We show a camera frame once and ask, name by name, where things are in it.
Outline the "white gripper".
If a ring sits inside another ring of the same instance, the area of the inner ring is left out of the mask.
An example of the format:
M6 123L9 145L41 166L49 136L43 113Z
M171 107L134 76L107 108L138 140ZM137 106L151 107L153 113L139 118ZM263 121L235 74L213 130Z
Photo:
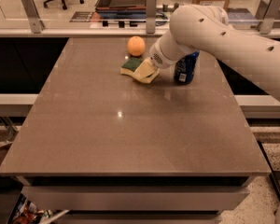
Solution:
M159 74L160 69L166 69L176 62L176 59L168 58L161 50L162 38L149 49L149 57L144 59L133 72L133 78L141 83L149 84Z

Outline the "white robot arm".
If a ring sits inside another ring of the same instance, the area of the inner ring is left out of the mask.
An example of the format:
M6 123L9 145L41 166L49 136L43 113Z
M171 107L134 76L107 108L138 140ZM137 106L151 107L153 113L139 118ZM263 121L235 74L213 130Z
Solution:
M169 30L151 46L150 60L167 68L182 57L201 50L268 92L280 102L280 42L234 30L217 19L214 7L178 8ZM190 141L174 143L166 132L161 138L163 156L178 175L214 175L224 168L248 169L253 175L269 173L269 164L256 138L247 128L214 125Z

